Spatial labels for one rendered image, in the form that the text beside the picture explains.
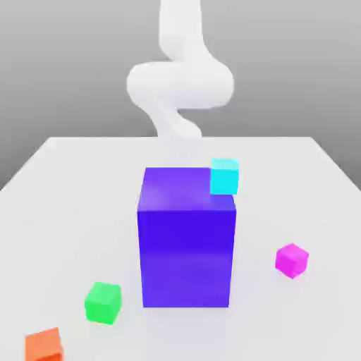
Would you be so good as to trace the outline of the small cyan cube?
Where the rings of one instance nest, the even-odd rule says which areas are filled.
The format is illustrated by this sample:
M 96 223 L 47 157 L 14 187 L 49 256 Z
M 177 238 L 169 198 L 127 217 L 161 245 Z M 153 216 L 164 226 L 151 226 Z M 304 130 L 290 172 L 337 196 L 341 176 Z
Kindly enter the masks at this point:
M 211 160 L 210 193 L 213 195 L 236 195 L 239 184 L 239 161 L 230 158 Z

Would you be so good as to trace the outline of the small magenta cube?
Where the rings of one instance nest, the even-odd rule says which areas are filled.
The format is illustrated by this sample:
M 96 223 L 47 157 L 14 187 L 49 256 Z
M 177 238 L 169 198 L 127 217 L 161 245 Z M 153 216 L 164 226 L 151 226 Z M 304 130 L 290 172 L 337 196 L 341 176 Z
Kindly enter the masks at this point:
M 276 252 L 275 268 L 287 277 L 294 279 L 307 268 L 309 252 L 290 243 Z

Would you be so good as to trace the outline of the small green cube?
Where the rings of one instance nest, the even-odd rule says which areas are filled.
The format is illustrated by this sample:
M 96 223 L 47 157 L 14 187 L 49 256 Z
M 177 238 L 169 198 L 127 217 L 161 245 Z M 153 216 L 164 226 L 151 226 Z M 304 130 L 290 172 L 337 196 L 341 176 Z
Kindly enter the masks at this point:
M 90 322 L 112 325 L 122 307 L 121 287 L 95 282 L 85 298 L 85 316 Z

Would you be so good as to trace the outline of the small orange cube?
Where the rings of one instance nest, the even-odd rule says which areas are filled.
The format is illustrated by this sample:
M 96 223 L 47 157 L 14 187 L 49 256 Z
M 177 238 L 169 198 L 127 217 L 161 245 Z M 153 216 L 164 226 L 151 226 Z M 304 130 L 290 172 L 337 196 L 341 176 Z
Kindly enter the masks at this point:
M 27 335 L 25 337 L 25 361 L 63 361 L 59 328 Z

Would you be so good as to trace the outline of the large purple box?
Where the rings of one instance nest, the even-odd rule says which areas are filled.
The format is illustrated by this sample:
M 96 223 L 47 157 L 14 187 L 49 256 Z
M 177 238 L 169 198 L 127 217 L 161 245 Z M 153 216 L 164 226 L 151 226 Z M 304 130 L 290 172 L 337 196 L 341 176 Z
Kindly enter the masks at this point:
M 144 307 L 228 307 L 236 207 L 208 168 L 147 167 L 137 206 Z

